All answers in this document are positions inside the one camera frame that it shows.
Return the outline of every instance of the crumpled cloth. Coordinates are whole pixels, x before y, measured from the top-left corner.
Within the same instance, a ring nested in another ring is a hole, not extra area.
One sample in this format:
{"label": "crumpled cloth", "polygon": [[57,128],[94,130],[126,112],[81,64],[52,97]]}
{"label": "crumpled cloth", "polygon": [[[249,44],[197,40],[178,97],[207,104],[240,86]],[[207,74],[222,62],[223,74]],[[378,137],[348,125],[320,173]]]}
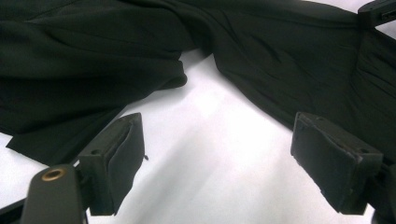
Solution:
{"label": "crumpled cloth", "polygon": [[196,48],[284,125],[317,114],[396,162],[396,41],[354,13],[286,0],[1,2],[7,146],[70,162],[126,105],[183,86],[178,59]]}

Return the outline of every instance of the brass grommet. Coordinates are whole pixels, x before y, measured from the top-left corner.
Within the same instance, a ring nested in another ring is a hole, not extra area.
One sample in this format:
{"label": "brass grommet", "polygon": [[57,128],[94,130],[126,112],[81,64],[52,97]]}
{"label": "brass grommet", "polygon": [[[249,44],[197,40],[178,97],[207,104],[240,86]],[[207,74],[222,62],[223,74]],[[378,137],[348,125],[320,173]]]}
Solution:
{"label": "brass grommet", "polygon": [[66,171],[64,169],[53,169],[43,174],[41,179],[43,181],[52,181],[61,178],[65,173]]}

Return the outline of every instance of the black fabric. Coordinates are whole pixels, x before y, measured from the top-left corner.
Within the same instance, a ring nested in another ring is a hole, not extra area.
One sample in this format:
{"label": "black fabric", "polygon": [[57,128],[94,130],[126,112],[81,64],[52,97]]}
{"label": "black fabric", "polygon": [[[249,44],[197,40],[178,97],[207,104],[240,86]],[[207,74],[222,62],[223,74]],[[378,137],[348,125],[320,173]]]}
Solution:
{"label": "black fabric", "polygon": [[0,3],[0,130],[35,160],[70,161],[125,105],[184,85],[181,51],[203,48],[286,126],[297,111],[318,114],[396,161],[396,41],[360,29],[354,13],[297,1],[47,2]]}

